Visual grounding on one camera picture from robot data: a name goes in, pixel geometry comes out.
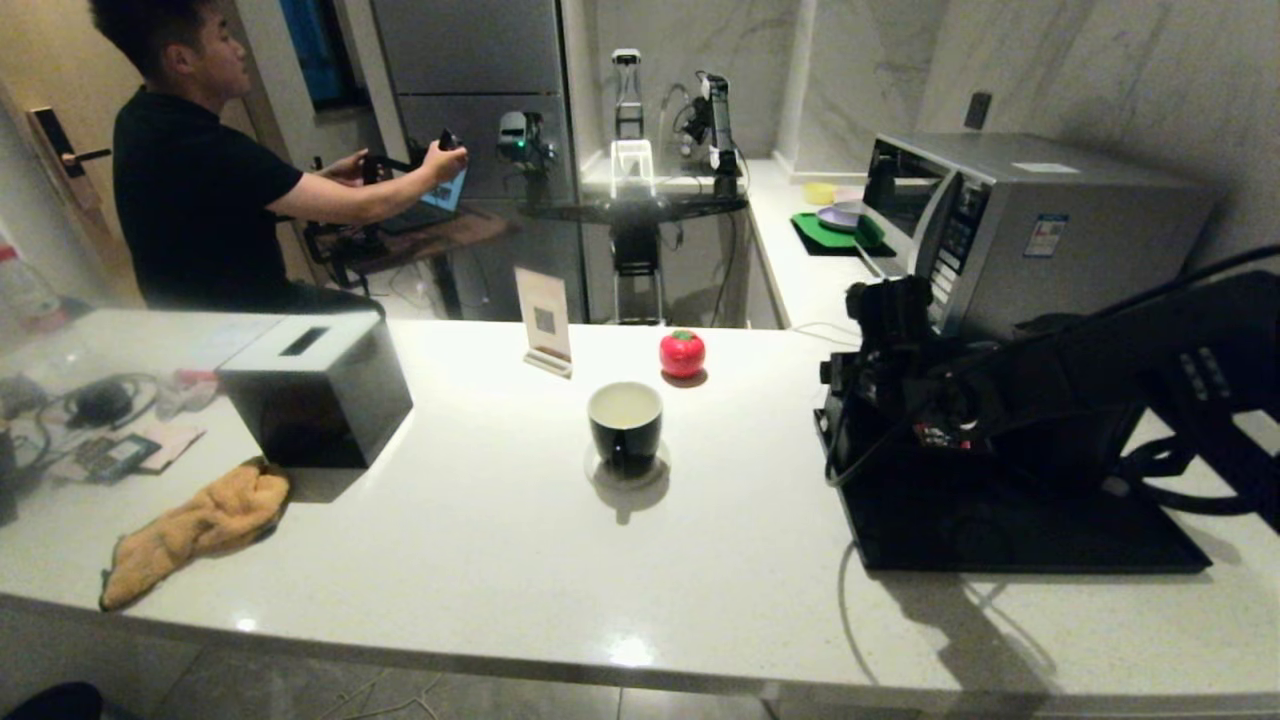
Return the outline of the person's right hand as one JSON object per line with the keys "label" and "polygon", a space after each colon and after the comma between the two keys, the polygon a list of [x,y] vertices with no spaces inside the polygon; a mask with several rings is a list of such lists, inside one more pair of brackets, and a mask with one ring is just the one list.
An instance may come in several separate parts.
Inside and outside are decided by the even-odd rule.
{"label": "person's right hand", "polygon": [[468,164],[468,150],[457,133],[444,128],[436,141],[433,141],[422,158],[420,170],[428,187],[434,190],[452,182]]}

